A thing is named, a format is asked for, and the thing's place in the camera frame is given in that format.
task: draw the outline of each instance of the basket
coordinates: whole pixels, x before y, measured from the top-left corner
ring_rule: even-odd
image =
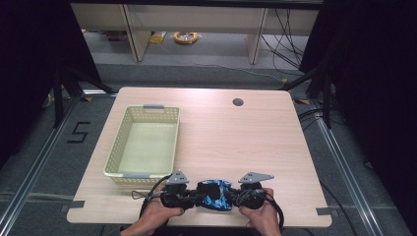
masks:
[[[116,184],[155,184],[172,173],[180,109],[128,106],[104,167]]]

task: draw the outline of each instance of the table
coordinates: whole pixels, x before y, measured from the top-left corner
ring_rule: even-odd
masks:
[[[243,105],[234,105],[240,98]],[[73,223],[133,223],[142,200],[104,176],[107,155],[125,109],[132,104],[164,104],[181,109],[175,169],[190,179],[189,189],[207,179],[222,179],[239,188],[248,171],[274,175],[262,182],[274,189],[285,227],[327,227],[328,207],[301,126],[286,91],[207,88],[121,88],[91,156],[67,218]],[[214,211],[187,209],[171,226],[240,226],[247,218],[237,207]]]

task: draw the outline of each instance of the person's right hand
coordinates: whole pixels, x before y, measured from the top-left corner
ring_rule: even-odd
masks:
[[[269,195],[273,196],[273,189],[264,188]],[[246,227],[255,227],[263,236],[280,236],[278,216],[275,208],[270,202],[265,201],[258,209],[250,209],[245,206],[240,206],[239,211],[249,218]]]

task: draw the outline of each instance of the gray carpet floor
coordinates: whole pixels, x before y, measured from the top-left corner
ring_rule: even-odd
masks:
[[[250,71],[255,74],[272,75],[274,78],[211,67],[97,65],[97,69],[103,82],[114,89],[123,86],[278,89],[282,86],[280,80],[292,81],[296,78],[269,69],[250,69]],[[307,85],[308,83],[295,88],[291,94],[299,96],[305,91]],[[82,87],[94,89],[91,85],[84,83],[82,83]],[[80,101],[77,104],[10,235],[106,235],[118,229],[119,225],[72,224],[66,219],[66,206],[77,192],[114,99],[114,97],[101,96],[94,97],[91,101]],[[295,107],[299,114],[313,108],[309,104],[295,104]],[[355,142],[355,138],[349,130],[349,124],[344,122],[342,114],[337,110],[332,111],[330,117],[332,131],[383,228],[383,232],[386,235],[411,235],[378,176],[372,169],[364,166],[363,161],[366,157]],[[357,235],[368,235],[335,165],[318,122],[315,118],[308,118],[301,121],[301,124],[305,129],[304,134],[318,176],[341,202],[347,213],[347,215],[343,213],[334,197],[324,189],[328,205],[333,211],[333,222],[328,228],[309,229],[310,232],[316,236],[353,235],[352,228],[348,223],[349,219]],[[8,205],[13,193],[19,189],[31,164],[52,131],[53,121],[53,106],[46,107],[39,112],[36,122],[21,145],[21,149],[0,170],[1,210]],[[72,134],[78,122],[89,122],[89,124],[81,125],[78,129],[88,132],[88,134],[83,143],[70,144],[68,141],[81,138]],[[177,230],[183,230],[183,235],[243,235],[244,233],[238,229],[204,228],[175,228],[172,229],[172,232]],[[309,235],[310,232],[305,229],[287,228],[283,235]]]

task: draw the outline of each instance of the yellow cable coil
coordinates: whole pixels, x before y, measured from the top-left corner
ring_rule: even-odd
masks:
[[[181,44],[191,44],[199,38],[196,32],[174,32],[174,41]]]

